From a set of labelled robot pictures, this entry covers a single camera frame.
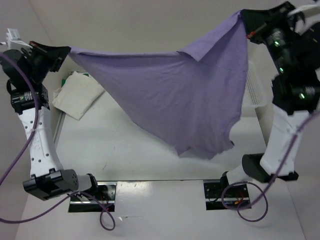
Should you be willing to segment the white t shirt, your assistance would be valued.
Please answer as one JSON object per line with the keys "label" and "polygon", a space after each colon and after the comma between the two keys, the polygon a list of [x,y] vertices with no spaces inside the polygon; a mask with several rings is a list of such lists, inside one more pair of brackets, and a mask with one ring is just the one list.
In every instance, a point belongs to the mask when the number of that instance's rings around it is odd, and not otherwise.
{"label": "white t shirt", "polygon": [[93,77],[74,71],[63,86],[53,92],[52,104],[79,121],[104,91]]}

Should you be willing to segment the lavender t shirt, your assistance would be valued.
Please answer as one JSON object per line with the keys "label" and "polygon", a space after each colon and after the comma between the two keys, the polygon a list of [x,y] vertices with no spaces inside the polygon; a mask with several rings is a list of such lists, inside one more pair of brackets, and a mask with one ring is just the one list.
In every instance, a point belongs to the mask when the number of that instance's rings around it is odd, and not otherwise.
{"label": "lavender t shirt", "polygon": [[233,147],[248,72],[244,22],[235,12],[180,50],[108,53],[73,47],[87,71],[143,130],[211,159]]}

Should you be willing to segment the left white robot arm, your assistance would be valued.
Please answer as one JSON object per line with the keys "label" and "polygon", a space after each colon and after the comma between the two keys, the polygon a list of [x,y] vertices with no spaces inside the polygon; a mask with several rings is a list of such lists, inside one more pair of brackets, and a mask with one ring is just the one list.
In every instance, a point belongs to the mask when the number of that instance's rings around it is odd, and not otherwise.
{"label": "left white robot arm", "polygon": [[95,177],[64,169],[59,160],[51,130],[48,91],[43,85],[48,72],[60,69],[70,47],[21,40],[8,40],[7,46],[0,64],[8,76],[6,89],[24,127],[30,155],[30,179],[23,182],[24,190],[43,201],[72,192],[96,199],[100,187]]}

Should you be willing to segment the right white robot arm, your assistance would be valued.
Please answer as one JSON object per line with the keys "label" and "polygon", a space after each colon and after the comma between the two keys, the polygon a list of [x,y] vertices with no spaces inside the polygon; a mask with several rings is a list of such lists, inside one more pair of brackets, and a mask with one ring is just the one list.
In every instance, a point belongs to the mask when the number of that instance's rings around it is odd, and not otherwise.
{"label": "right white robot arm", "polygon": [[232,196],[236,184],[250,179],[260,183],[298,179],[295,158],[303,128],[320,101],[316,73],[320,67],[320,24],[315,22],[300,32],[296,32],[296,24],[319,12],[317,0],[299,7],[284,2],[268,10],[241,11],[248,40],[266,46],[277,70],[272,80],[273,122],[265,152],[245,154],[238,167],[222,175],[219,191],[223,196]]}

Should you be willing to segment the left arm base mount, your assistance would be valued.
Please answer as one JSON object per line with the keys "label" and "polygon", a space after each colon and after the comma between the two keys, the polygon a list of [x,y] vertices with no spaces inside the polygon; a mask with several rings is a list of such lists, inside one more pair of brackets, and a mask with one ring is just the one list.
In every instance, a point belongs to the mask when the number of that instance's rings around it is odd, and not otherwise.
{"label": "left arm base mount", "polygon": [[[104,205],[109,212],[113,213],[115,211],[117,183],[98,181],[97,185],[97,192],[91,195]],[[101,211],[102,208],[95,200],[83,194],[77,194],[70,198],[69,213],[98,213]]]}

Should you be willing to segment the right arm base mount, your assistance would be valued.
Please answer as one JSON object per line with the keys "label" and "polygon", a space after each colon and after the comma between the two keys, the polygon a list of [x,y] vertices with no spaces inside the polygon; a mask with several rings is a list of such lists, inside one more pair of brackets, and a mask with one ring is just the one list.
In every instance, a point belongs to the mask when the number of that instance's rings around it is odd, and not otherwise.
{"label": "right arm base mount", "polygon": [[[207,211],[226,209],[222,204],[221,195],[223,189],[218,179],[204,180],[203,188]],[[233,186],[226,191],[223,199],[225,204],[232,208],[236,208],[239,204],[241,204],[241,206],[248,205],[250,203],[250,197],[247,185],[242,184]]]}

